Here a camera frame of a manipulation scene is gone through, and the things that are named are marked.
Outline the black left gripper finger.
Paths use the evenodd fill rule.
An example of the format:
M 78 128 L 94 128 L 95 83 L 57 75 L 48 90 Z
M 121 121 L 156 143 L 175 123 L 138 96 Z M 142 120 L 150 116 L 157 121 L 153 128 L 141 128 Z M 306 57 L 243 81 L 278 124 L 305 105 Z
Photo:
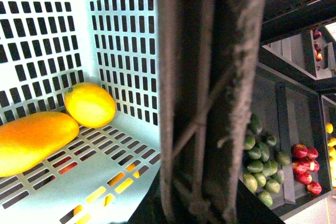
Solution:
M 161 204 L 168 223 L 236 223 L 265 0 L 157 0 Z

